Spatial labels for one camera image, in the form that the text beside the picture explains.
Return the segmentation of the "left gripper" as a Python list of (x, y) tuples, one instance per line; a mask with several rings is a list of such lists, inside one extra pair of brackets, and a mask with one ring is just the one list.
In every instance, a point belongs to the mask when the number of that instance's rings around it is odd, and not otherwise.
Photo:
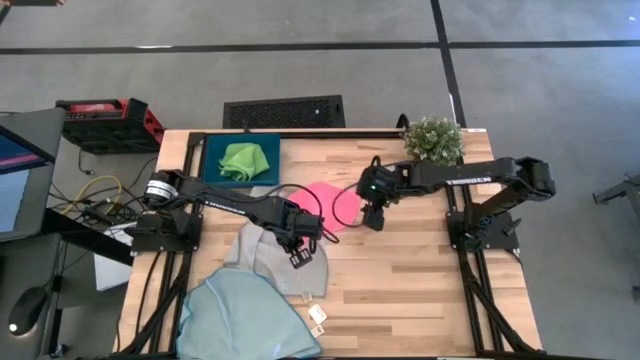
[(280, 234), (280, 246), (291, 255), (291, 265), (299, 269), (312, 261), (314, 252), (314, 234), (311, 232), (284, 232)]

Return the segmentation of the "grey waffle microfiber towel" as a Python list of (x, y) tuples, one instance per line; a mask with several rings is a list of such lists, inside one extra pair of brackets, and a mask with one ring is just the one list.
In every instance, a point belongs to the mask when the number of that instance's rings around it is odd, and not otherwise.
[(237, 233), (223, 266), (252, 271), (284, 296), (324, 298), (327, 293), (328, 259), (322, 245), (317, 246), (309, 264), (294, 269), (275, 235), (251, 222)]

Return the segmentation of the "pink microfiber towel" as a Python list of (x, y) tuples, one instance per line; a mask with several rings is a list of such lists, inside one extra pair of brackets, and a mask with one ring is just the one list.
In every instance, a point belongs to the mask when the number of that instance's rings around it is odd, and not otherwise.
[(341, 189), (326, 182), (316, 182), (308, 186), (319, 202), (305, 190), (292, 193), (288, 199), (314, 215), (322, 212), (324, 226), (331, 232), (338, 232), (352, 225), (360, 213), (360, 197), (353, 191), (342, 193)]

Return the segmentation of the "light blue teal-edged towel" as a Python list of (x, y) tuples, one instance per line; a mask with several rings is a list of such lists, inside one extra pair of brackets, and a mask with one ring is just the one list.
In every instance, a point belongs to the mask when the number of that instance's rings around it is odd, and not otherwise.
[(280, 360), (320, 355), (306, 322), (265, 278), (221, 268), (185, 297), (180, 360)]

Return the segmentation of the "green microfiber towel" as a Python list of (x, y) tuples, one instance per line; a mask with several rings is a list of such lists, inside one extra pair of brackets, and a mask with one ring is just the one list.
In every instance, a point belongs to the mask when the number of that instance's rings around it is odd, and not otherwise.
[(233, 143), (219, 160), (220, 175), (233, 181), (247, 182), (270, 169), (262, 147), (255, 143)]

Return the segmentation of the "potted artificial plant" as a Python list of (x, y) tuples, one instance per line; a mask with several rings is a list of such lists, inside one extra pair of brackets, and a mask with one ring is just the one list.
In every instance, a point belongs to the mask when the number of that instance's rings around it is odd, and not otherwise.
[(403, 140), (407, 154), (414, 160), (454, 165), (464, 156), (461, 127), (445, 117), (427, 116), (410, 123)]

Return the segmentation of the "black floor vent grille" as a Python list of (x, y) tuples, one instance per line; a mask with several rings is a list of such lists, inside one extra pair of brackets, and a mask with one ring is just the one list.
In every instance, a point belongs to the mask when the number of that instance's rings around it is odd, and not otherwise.
[(341, 95), (227, 102), (224, 129), (345, 128)]

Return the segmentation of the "teal blue bin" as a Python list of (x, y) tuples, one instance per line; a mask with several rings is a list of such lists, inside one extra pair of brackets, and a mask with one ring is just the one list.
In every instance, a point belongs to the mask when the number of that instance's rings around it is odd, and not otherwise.
[[(255, 143), (262, 147), (270, 164), (270, 169), (247, 182), (233, 181), (220, 175), (219, 160), (225, 149), (233, 143)], [(200, 179), (208, 184), (226, 188), (248, 188), (253, 186), (274, 186), (280, 183), (280, 136), (278, 134), (235, 134), (209, 135), (203, 149), (204, 165)]]

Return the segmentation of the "black floor tape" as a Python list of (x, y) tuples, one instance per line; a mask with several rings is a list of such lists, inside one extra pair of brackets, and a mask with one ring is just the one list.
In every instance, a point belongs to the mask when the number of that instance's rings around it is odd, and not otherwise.
[(440, 54), (442, 58), (442, 64), (444, 68), (444, 75), (446, 79), (447, 89), (450, 96), (450, 102), (453, 112), (454, 120), (462, 128), (467, 127), (466, 118), (464, 114), (462, 99), (459, 91), (459, 86), (456, 78), (453, 59), (451, 56), (450, 46), (447, 38), (446, 27), (444, 23), (444, 17), (439, 0), (430, 0), (432, 13), (434, 17), (434, 24), (438, 37), (438, 44)]
[(640, 40), (571, 40), (571, 41), (489, 41), (489, 42), (319, 42), (261, 43), (222, 45), (146, 45), (106, 47), (16, 47), (0, 48), (4, 55), (111, 55), (111, 54), (180, 54), (231, 52), (359, 51), (422, 49), (547, 49), (547, 48), (640, 48)]

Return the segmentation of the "white paper sheet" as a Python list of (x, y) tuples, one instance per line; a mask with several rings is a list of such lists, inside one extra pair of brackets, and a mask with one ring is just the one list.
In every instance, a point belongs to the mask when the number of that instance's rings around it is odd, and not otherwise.
[[(125, 232), (125, 229), (135, 225), (135, 222), (130, 222), (112, 226), (105, 230), (103, 234), (130, 246), (132, 237)], [(94, 267), (97, 291), (106, 291), (127, 283), (132, 271), (131, 265), (122, 264), (98, 254), (94, 255)]]

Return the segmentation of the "red and black toolbox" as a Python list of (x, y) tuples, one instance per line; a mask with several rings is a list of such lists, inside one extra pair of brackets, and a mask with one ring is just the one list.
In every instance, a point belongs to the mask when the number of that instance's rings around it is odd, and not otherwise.
[(165, 127), (135, 98), (58, 100), (65, 111), (63, 137), (94, 155), (157, 153)]

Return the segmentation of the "black computer mouse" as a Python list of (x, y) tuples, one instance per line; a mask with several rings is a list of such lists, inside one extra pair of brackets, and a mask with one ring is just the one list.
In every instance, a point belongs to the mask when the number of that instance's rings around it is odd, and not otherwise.
[(43, 286), (30, 287), (19, 296), (7, 321), (9, 332), (13, 336), (26, 335), (35, 327), (47, 296), (48, 292)]

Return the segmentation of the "dark grey side desk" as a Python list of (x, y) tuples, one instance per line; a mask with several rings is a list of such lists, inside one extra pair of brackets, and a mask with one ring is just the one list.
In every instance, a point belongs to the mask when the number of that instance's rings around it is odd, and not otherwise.
[[(96, 255), (133, 264), (124, 233), (91, 229), (53, 211), (36, 235), (0, 243), (0, 360), (73, 360), (111, 351), (125, 287), (99, 292)], [(10, 331), (10, 313), (25, 292), (42, 293), (35, 322)]]

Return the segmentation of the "grey computer monitor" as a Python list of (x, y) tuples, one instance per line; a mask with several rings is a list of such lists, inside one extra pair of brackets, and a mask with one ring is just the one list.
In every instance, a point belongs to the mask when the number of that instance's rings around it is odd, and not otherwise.
[(65, 111), (0, 116), (0, 243), (40, 232)]

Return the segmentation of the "black aluminium rig frame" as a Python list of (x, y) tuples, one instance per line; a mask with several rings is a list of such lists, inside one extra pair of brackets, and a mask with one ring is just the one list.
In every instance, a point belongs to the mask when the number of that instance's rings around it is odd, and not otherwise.
[[(309, 185), (324, 181), (336, 187), (357, 181), (375, 155), (385, 163), (407, 158), (398, 130), (272, 130), (280, 132), (283, 183)], [(170, 130), (164, 135), (156, 170), (183, 169), (198, 175), (202, 148), (196, 130)], [(440, 192), (402, 201), (385, 210), (384, 232), (346, 229), (340, 244), (323, 241), (329, 259), (328, 292), (313, 303), (328, 315), (318, 340), (323, 357), (473, 356), (475, 347), (458, 256), (449, 245), (445, 213), (448, 198)], [(206, 208), (200, 248), (194, 253), (189, 289), (223, 263), (244, 218)], [(121, 349), (136, 334), (144, 283), (151, 272), (141, 312), (141, 325), (157, 306), (167, 255), (152, 266), (154, 253), (138, 255), (119, 321)], [(541, 349), (523, 270), (502, 250), (485, 250), (493, 298), (510, 325), (530, 346)]]

